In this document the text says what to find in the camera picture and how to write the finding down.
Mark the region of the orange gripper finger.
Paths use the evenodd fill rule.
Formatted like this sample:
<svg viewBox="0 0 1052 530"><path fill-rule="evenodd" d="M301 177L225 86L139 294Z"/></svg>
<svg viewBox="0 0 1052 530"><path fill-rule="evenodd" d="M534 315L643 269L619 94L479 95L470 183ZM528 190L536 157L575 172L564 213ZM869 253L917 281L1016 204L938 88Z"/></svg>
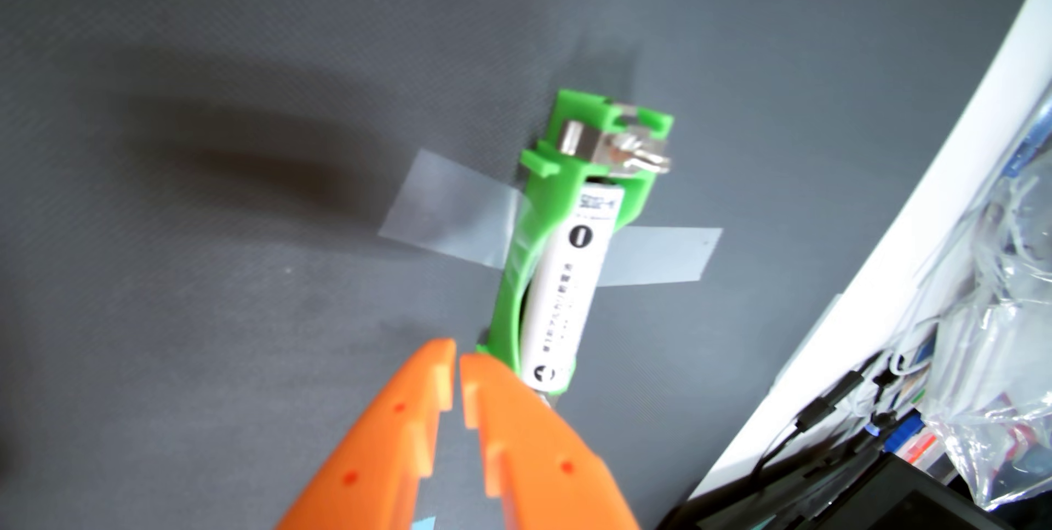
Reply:
<svg viewBox="0 0 1052 530"><path fill-rule="evenodd" d="M454 402L456 341L429 340L339 442L278 529L409 529L433 472L441 414Z"/></svg>
<svg viewBox="0 0 1052 530"><path fill-rule="evenodd" d="M460 356L465 426L506 529L638 529L609 468L494 356Z"/></svg>

